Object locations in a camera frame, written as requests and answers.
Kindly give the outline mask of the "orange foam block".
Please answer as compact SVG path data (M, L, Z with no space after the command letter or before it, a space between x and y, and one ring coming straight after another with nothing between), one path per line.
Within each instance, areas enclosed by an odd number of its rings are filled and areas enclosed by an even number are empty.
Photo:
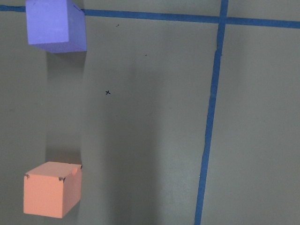
M23 212L63 218L81 199L82 165L46 162L24 175Z

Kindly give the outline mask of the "purple foam block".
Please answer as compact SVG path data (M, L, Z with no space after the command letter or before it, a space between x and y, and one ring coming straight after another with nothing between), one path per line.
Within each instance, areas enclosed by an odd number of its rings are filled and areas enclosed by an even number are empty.
M84 12L71 0L27 0L28 44L50 53L87 51Z

